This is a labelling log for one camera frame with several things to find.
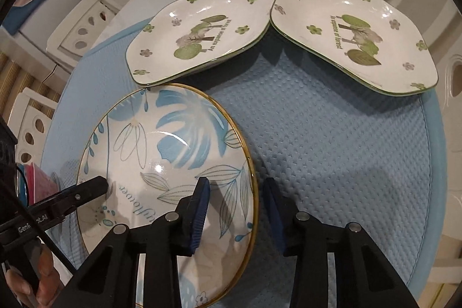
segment blue leaf pattern plate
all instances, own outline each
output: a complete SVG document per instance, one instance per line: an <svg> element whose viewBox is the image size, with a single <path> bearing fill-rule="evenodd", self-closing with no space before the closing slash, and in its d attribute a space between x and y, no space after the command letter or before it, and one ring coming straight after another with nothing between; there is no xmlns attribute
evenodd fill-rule
<svg viewBox="0 0 462 308"><path fill-rule="evenodd" d="M212 185L202 241L180 257L183 308L209 305L232 286L255 242L258 190L249 150L224 109L185 85L141 89L117 103L89 137L78 183L107 177L105 197L78 209L91 252L118 224L138 227L174 210L206 176ZM143 304L140 258L137 304Z"/></svg>

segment floor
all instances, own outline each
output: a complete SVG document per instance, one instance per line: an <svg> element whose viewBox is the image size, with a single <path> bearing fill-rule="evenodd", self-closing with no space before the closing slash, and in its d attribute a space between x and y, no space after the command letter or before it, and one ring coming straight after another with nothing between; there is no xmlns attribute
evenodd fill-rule
<svg viewBox="0 0 462 308"><path fill-rule="evenodd" d="M460 256L462 241L441 236L438 247L438 259L452 259ZM427 283L418 301L420 308L443 308L456 291L456 284Z"/></svg>

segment square plate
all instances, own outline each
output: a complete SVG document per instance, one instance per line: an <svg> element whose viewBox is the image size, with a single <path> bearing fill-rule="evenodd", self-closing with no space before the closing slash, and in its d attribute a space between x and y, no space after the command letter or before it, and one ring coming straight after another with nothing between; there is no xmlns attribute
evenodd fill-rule
<svg viewBox="0 0 462 308"><path fill-rule="evenodd" d="M126 62L140 85L165 83L251 48L269 27L274 0L177 0L132 41Z"/></svg>
<svg viewBox="0 0 462 308"><path fill-rule="evenodd" d="M384 0L276 0L271 22L287 39L382 94L436 86L417 27Z"/></svg>

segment plate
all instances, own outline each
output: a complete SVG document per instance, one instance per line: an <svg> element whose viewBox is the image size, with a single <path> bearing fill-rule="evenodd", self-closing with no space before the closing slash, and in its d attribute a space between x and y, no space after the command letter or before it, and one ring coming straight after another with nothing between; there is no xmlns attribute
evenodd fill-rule
<svg viewBox="0 0 462 308"><path fill-rule="evenodd" d="M269 27L274 0L178 0L161 10L126 51L133 79L160 84L251 48Z"/></svg>
<svg viewBox="0 0 462 308"><path fill-rule="evenodd" d="M78 183L95 176L107 177L108 193L77 210L89 252L118 223L147 225L174 210L207 176L212 190L200 246L178 258L182 306L212 304L239 279L255 242L258 189L244 138L212 98L170 84L121 100L86 145ZM143 276L140 256L140 306Z"/></svg>
<svg viewBox="0 0 462 308"><path fill-rule="evenodd" d="M367 87L407 96L438 73L417 27L384 0L276 0L274 27Z"/></svg>

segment finger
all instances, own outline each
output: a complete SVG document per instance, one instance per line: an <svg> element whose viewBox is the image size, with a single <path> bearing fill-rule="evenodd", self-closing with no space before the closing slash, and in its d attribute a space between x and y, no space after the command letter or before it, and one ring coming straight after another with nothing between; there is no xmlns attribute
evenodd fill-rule
<svg viewBox="0 0 462 308"><path fill-rule="evenodd" d="M48 276L42 276L36 294L37 301L42 305L48 305L55 296L55 293L60 285L61 280L56 269L53 269Z"/></svg>
<svg viewBox="0 0 462 308"><path fill-rule="evenodd" d="M45 244L42 244L42 253L38 259L37 267L39 273L44 277L50 275L54 270L53 254Z"/></svg>
<svg viewBox="0 0 462 308"><path fill-rule="evenodd" d="M56 290L55 296L51 299L51 301L48 303L48 305L39 304L37 308L49 308L49 307L51 307L53 305L53 303L55 302L56 298L58 297L59 293L62 291L62 289L64 289L64 284L60 283L60 285L58 286L58 289Z"/></svg>
<svg viewBox="0 0 462 308"><path fill-rule="evenodd" d="M24 294L30 295L32 293L32 287L28 282L22 278L19 274L9 269L6 272L6 284L8 287L17 295Z"/></svg>

